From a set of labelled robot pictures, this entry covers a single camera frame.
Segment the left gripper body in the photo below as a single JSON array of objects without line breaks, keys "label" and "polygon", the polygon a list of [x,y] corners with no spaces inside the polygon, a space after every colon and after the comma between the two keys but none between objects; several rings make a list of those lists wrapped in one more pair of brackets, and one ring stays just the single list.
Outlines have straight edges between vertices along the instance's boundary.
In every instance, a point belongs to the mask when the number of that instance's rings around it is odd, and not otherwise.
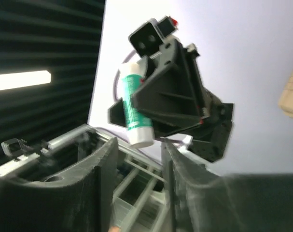
[{"label": "left gripper body", "polygon": [[189,123],[200,123],[209,117],[209,99],[196,62],[198,56],[197,47],[193,43],[182,49],[182,70],[188,82],[190,98],[187,109],[192,114],[185,117]]}]

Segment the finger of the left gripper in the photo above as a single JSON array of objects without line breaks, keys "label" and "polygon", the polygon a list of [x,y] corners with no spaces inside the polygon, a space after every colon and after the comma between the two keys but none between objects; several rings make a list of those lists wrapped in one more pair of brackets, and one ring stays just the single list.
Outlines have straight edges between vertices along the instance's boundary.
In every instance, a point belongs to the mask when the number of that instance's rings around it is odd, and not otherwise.
[{"label": "finger of the left gripper", "polygon": [[143,56],[138,62],[142,67],[144,82],[136,93],[138,109],[153,121],[156,131],[176,131],[194,127],[186,116],[189,87],[182,70],[183,45],[176,39],[159,46],[159,54]]},{"label": "finger of the left gripper", "polygon": [[126,118],[124,114],[123,99],[117,100],[108,109],[108,121],[117,126],[126,126]]}]

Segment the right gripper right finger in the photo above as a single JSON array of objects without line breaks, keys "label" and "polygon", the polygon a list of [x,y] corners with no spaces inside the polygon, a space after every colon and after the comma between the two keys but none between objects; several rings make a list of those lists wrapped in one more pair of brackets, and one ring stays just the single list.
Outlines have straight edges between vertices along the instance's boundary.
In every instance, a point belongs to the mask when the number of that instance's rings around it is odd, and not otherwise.
[{"label": "right gripper right finger", "polygon": [[293,174],[218,176],[161,145],[174,232],[293,232]]}]

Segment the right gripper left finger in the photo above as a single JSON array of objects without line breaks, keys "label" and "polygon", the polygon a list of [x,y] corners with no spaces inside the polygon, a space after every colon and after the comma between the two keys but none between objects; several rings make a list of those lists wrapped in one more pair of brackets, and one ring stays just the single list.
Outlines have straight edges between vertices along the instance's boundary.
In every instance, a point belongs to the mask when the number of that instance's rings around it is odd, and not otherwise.
[{"label": "right gripper left finger", "polygon": [[46,181],[0,177],[0,232],[108,231],[117,156],[112,138]]}]

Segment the green white glue stick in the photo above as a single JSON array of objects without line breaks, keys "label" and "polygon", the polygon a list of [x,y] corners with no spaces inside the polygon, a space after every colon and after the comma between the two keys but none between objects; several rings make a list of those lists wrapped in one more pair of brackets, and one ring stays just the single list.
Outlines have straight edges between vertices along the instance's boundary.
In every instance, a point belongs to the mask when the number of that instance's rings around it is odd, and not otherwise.
[{"label": "green white glue stick", "polygon": [[140,65],[127,62],[120,67],[120,80],[123,86],[123,108],[129,144],[136,149],[154,144],[154,131],[151,120],[140,112],[136,93],[142,84]]}]

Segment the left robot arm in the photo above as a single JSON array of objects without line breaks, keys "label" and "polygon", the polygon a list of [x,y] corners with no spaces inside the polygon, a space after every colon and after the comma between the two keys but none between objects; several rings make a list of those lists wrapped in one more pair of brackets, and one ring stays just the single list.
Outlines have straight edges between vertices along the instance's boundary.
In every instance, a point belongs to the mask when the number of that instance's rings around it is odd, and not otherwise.
[{"label": "left robot arm", "polygon": [[234,106],[204,88],[195,45],[183,47],[172,39],[133,46],[141,57],[140,73],[122,74],[124,97],[109,109],[110,122],[130,129],[146,116],[155,138],[186,134],[192,137],[190,151],[209,162],[221,159]]}]

